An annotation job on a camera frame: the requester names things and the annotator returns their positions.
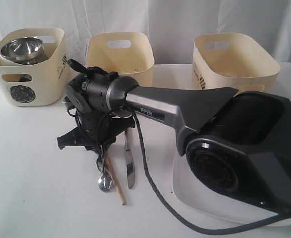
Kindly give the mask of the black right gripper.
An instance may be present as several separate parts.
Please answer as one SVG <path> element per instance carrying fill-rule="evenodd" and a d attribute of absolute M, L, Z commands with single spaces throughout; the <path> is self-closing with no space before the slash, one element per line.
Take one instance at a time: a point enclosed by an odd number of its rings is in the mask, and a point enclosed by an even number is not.
<path fill-rule="evenodd" d="M 119 117 L 114 114 L 93 111 L 75 114 L 77 127 L 57 138 L 59 149 L 68 146 L 83 146 L 86 150 L 100 152 L 100 147 L 108 148 L 116 142 L 116 137 L 128 128 L 134 128 L 132 116 Z"/>

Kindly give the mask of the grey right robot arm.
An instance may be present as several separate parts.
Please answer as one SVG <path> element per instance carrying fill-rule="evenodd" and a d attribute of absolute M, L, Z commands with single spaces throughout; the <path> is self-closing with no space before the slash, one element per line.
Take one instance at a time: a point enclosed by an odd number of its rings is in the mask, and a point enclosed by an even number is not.
<path fill-rule="evenodd" d="M 138 113 L 175 130 L 176 148 L 195 177 L 223 196 L 275 213 L 291 211 L 291 102 L 234 88 L 142 87 L 112 72 L 82 73 L 66 85 L 77 127 L 59 148 L 98 152 Z"/>

